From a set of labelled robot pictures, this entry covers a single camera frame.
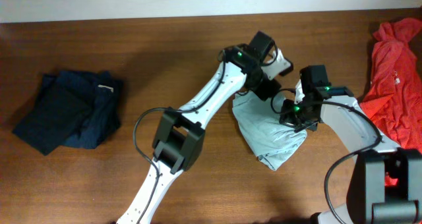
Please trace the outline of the light blue t-shirt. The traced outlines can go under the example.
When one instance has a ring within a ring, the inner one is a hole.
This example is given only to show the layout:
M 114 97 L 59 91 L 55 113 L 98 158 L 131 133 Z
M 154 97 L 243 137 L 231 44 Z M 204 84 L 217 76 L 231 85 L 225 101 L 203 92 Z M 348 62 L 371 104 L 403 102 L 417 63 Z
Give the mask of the light blue t-shirt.
M 232 111 L 246 143 L 269 169 L 275 171 L 285 163 L 307 138 L 307 132 L 295 132 L 279 123 L 279 115 L 271 105 L 282 106 L 285 96 L 278 94 L 274 101 L 262 101 L 254 93 L 233 99 Z

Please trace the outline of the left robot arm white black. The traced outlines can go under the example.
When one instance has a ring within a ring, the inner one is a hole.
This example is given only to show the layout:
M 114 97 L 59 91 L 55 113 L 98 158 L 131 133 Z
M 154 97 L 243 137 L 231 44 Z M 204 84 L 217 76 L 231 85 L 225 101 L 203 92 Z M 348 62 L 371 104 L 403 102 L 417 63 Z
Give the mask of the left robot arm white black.
M 272 97 L 280 88 L 274 79 L 293 66 L 275 41 L 257 32 L 250 43 L 224 48 L 219 67 L 200 92 L 179 109 L 163 107 L 153 139 L 148 174 L 129 208 L 117 224 L 150 223 L 172 183 L 198 159 L 206 127 L 220 107 L 242 88 L 260 99 Z

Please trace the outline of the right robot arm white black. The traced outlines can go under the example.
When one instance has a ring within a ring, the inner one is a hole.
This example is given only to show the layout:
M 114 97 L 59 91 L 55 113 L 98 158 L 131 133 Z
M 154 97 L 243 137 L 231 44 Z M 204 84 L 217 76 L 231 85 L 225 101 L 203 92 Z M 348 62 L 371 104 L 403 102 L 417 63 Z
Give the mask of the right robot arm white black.
M 420 223 L 421 152 L 404 149 L 384 135 L 361 110 L 346 87 L 333 87 L 323 65 L 300 71 L 303 99 L 286 109 L 280 121 L 296 123 L 298 130 L 328 125 L 348 154 L 339 158 L 324 178 L 328 211 L 315 213 L 311 223 Z M 334 169 L 353 158 L 355 167 L 346 202 L 334 207 L 328 181 Z

